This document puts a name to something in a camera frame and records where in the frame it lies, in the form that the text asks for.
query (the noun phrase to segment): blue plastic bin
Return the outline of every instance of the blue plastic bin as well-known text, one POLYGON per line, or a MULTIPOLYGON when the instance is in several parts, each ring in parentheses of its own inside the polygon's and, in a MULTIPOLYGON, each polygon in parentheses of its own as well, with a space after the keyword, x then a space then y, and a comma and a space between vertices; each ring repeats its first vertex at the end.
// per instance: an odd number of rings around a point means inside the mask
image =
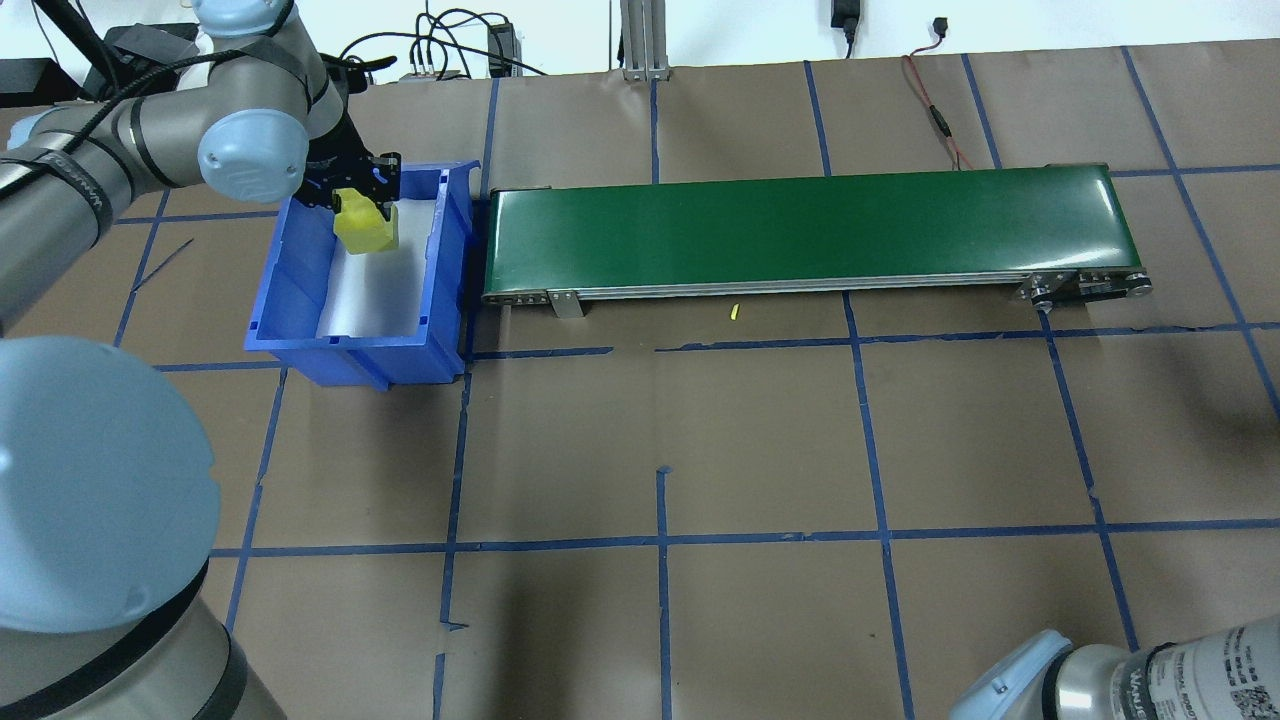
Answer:
POLYGON ((289 199, 276 215, 244 350, 270 352, 320 386, 387 389, 393 383, 453 382, 462 373, 462 260, 475 243, 468 176, 477 167, 470 161, 402 168, 401 197, 435 200, 415 334, 316 337, 333 254, 342 246, 333 234, 333 211, 289 199))

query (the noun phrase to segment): metal pole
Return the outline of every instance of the metal pole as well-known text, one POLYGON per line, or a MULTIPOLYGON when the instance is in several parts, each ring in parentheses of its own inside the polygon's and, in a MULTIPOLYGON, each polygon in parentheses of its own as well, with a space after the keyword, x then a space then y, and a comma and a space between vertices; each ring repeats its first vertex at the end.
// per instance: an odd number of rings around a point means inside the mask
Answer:
POLYGON ((622 73, 630 81, 667 79, 666 0, 621 0, 622 73))

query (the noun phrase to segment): white wall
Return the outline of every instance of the white wall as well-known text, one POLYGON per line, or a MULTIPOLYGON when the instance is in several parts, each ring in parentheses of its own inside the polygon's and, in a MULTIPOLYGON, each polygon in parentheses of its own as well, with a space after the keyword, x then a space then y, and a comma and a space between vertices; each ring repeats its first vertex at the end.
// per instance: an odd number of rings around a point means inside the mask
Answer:
MULTIPOLYGON (((134 22, 186 22, 183 0, 82 0, 99 32, 134 22)), ((507 13, 522 36, 525 61, 549 73, 599 72, 617 50, 617 0, 488 0, 461 3, 507 13)), ((433 12, 453 6, 435 0, 433 12)), ((941 51, 983 53, 1198 40, 1280 37, 1280 0, 863 0, 856 58, 900 55, 925 45, 934 15, 951 33, 941 51)), ((416 0, 298 0, 303 20, 324 51, 375 31, 411 31, 416 0)), ((780 63, 844 56, 840 31, 827 27, 829 0, 668 0, 668 53, 673 65, 780 63)), ((76 78, 87 63, 46 20, 46 29, 76 78)), ((479 26, 456 31, 463 45, 485 47, 479 26)), ((364 58, 404 58, 408 40, 362 45, 364 58)), ((29 0, 0 0, 0 56, 47 56, 29 0)), ((484 72, 484 58, 474 70, 484 72)), ((456 56, 451 68, 457 68, 456 56)), ((379 73, 387 82, 408 72, 402 60, 379 73)))

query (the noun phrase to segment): power adapter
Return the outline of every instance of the power adapter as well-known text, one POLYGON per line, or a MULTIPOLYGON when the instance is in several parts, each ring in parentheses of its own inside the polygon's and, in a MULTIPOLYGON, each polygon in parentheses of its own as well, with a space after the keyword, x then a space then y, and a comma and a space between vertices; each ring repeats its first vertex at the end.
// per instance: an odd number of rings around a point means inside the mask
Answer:
POLYGON ((832 0, 831 1, 831 27, 842 28, 849 47, 854 47, 854 36, 858 33, 858 20, 863 19, 863 0, 832 0))

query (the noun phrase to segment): yellow object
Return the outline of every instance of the yellow object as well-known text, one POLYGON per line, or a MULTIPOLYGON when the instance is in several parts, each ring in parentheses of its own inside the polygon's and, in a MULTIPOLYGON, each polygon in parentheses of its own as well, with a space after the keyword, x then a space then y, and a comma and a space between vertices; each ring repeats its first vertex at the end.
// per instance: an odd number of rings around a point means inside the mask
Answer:
POLYGON ((352 187, 334 191, 338 211, 333 214, 333 233, 352 255, 383 252, 399 246, 399 232, 396 229, 396 206, 392 205, 392 219, 383 219, 374 201, 352 187))

